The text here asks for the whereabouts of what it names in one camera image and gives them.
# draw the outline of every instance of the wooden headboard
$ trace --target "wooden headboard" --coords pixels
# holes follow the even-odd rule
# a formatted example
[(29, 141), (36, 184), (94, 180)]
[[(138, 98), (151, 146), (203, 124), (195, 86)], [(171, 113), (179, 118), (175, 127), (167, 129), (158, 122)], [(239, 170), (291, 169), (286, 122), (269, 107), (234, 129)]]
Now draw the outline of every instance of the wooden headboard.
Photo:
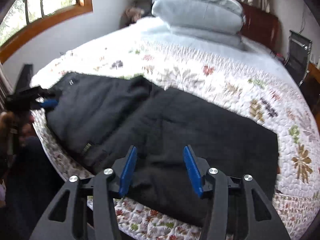
[(253, 41), (257, 41), (275, 52), (280, 23), (278, 18), (259, 8), (240, 3), (244, 9), (246, 23), (240, 33)]

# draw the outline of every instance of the metal screw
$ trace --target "metal screw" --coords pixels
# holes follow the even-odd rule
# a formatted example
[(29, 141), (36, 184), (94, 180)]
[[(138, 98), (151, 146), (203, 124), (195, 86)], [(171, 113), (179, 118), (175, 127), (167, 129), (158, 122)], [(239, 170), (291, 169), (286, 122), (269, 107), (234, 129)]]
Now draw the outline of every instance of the metal screw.
[(249, 174), (247, 174), (247, 175), (244, 176), (244, 179), (245, 179), (246, 181), (251, 181), (251, 180), (252, 180), (252, 176), (249, 175)]
[(75, 175), (73, 175), (73, 176), (71, 176), (71, 177), (69, 178), (69, 181), (70, 181), (70, 182), (76, 182), (77, 180), (78, 180), (78, 177), (75, 176)]
[(210, 168), (209, 169), (209, 173), (210, 174), (217, 174), (218, 173), (218, 170), (216, 168)]
[(105, 170), (103, 171), (103, 173), (106, 174), (106, 175), (110, 175), (110, 174), (113, 173), (113, 169), (105, 169)]

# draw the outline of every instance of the bed sheet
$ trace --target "bed sheet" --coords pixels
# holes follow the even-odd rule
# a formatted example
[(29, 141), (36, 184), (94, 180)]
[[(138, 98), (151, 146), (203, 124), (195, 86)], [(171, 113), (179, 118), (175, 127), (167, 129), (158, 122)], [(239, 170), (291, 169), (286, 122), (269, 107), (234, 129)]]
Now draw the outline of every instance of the bed sheet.
[[(31, 85), (49, 88), (70, 71), (125, 79), (140, 74), (165, 89), (176, 87), (255, 120), (278, 135), (280, 171), (272, 203), (290, 237), (299, 239), (320, 208), (320, 137), (299, 89), (268, 55), (172, 35), (165, 28), (156, 18), (146, 19), (90, 41), (53, 60)], [(92, 176), (57, 144), (44, 110), (33, 115), (44, 151), (61, 177)], [(200, 228), (132, 199), (114, 202), (120, 230), (137, 240), (200, 236)], [(93, 207), (91, 198), (88, 204)]]

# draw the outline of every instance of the chair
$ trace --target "chair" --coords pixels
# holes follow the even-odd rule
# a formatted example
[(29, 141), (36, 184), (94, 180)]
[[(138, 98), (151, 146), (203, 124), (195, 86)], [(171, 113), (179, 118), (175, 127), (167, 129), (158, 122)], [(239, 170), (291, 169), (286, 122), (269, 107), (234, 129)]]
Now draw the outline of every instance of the chair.
[(309, 73), (311, 47), (311, 40), (292, 30), (290, 31), (288, 59), (284, 66), (299, 87)]

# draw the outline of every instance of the white wall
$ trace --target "white wall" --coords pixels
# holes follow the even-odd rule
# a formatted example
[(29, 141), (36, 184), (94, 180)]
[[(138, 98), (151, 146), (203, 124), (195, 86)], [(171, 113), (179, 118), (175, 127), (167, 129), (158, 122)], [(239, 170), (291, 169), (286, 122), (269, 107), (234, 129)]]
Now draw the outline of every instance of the white wall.
[(278, 51), (286, 57), (289, 46), (289, 30), (297, 33), (300, 31), (303, 8), (305, 7), (306, 26), (301, 34), (313, 41), (312, 53), (315, 54), (316, 61), (318, 61), (320, 56), (320, 26), (305, 2), (303, 0), (270, 0), (270, 3), (271, 12), (279, 18), (282, 27)]
[(119, 28), (125, 8), (132, 0), (92, 0), (93, 13), (81, 15), (60, 23), (17, 50), (4, 64), (3, 71), (15, 84), (24, 63), (34, 64), (34, 73), (53, 59), (81, 44)]

